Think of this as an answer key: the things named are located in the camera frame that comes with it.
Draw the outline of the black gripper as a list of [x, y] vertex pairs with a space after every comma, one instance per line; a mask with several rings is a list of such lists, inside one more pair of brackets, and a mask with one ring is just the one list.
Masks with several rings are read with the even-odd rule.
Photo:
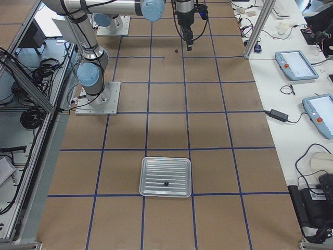
[[183, 36], [187, 51], [191, 51], [194, 42], [190, 26], [194, 23], [195, 3], [193, 0], [176, 0], [175, 6], [178, 24], [183, 27]]

